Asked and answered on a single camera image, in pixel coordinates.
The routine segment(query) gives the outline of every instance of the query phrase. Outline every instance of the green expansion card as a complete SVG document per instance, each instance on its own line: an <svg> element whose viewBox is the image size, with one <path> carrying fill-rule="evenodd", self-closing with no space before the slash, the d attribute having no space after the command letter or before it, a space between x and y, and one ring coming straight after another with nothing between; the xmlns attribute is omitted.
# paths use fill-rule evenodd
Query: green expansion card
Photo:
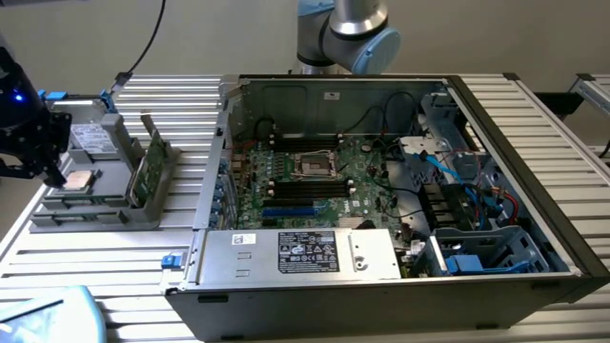
<svg viewBox="0 0 610 343"><path fill-rule="evenodd" d="M372 151L370 143L364 137L349 137L333 151L274 153L260 144L238 151L232 158L240 204L237 229L354 227L364 220L370 220L377 228L390 231L398 229L398 219L382 214L374 205L378 198L382 206L390 200L392 194L372 182L366 173L369 162L376 169L381 163L380 154ZM270 179L281 183L346 178L353 180L356 189L348 198L313 199L314 216L277 217L276 221L270 221L273 225L265 226L269 221L261 217L262 201L273 199L268 195ZM388 213L397 216L394 209L388 209Z"/></svg>
<svg viewBox="0 0 610 343"><path fill-rule="evenodd" d="M135 207L142 207L148 199L154 196L165 166L165 158L165 143L158 132L154 131L148 151L129 181L127 198Z"/></svg>

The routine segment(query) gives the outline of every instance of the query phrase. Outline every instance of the power supply label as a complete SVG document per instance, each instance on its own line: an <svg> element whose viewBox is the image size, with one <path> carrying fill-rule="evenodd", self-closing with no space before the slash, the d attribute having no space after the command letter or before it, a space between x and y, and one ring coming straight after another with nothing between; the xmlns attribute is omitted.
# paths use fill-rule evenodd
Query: power supply label
<svg viewBox="0 0 610 343"><path fill-rule="evenodd" d="M282 274L338 271L336 239L332 231L278 232L277 269Z"/></svg>

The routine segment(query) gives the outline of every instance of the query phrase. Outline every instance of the blue latch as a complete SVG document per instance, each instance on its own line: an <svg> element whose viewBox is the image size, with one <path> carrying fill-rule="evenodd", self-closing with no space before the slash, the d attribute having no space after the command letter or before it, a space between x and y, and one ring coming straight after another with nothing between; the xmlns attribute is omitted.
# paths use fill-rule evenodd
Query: blue latch
<svg viewBox="0 0 610 343"><path fill-rule="evenodd" d="M476 255L452 255L444 260L451 275L520 274L527 272L529 262L521 261L505 268L483 268Z"/></svg>
<svg viewBox="0 0 610 343"><path fill-rule="evenodd" d="M62 99L65 99L66 96L67 96L67 93L65 93L63 91L51 91L50 93L46 94L46 100L50 100L50 101L62 100Z"/></svg>
<svg viewBox="0 0 610 343"><path fill-rule="evenodd" d="M172 253L162 256L161 269L180 269L184 260L184 253Z"/></svg>

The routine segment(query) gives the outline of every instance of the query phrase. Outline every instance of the blue object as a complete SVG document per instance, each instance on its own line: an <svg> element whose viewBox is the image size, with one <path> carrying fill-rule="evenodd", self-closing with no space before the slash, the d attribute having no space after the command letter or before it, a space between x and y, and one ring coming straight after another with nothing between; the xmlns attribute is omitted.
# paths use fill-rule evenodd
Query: blue object
<svg viewBox="0 0 610 343"><path fill-rule="evenodd" d="M118 111L114 107L114 100L111 100L111 95L105 91L105 89L102 89L98 93L98 98L107 109L107 113L117 113Z"/></svg>
<svg viewBox="0 0 610 343"><path fill-rule="evenodd" d="M298 207L296 209L262 209L264 217L313 217L313 207Z"/></svg>
<svg viewBox="0 0 610 343"><path fill-rule="evenodd" d="M161 269L180 269L181 261L184 260L184 254L169 254L162 256Z"/></svg>
<svg viewBox="0 0 610 343"><path fill-rule="evenodd" d="M67 93L63 91L51 91L50 93L46 94L46 100L50 100L50 101L62 100L66 97L67 97Z"/></svg>
<svg viewBox="0 0 610 343"><path fill-rule="evenodd" d="M400 33L385 27L366 43L353 60L353 74L380 74L389 66L400 49Z"/></svg>
<svg viewBox="0 0 610 343"><path fill-rule="evenodd" d="M0 312L0 342L105 343L105 323L85 286L27 300Z"/></svg>
<svg viewBox="0 0 610 343"><path fill-rule="evenodd" d="M297 15L306 16L334 8L332 0L298 0Z"/></svg>
<svg viewBox="0 0 610 343"><path fill-rule="evenodd" d="M520 274L527 272L529 265L527 261L521 261L511 267L484 269L476 255L452 255L444 263L451 275Z"/></svg>

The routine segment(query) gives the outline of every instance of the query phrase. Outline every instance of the motherboard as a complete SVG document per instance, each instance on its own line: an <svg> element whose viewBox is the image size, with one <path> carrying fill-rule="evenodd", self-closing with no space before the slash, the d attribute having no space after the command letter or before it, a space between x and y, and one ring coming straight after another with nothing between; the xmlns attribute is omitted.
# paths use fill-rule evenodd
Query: motherboard
<svg viewBox="0 0 610 343"><path fill-rule="evenodd" d="M374 139L350 136L333 149L285 152L244 144L232 157L238 191L238 229L400 228Z"/></svg>

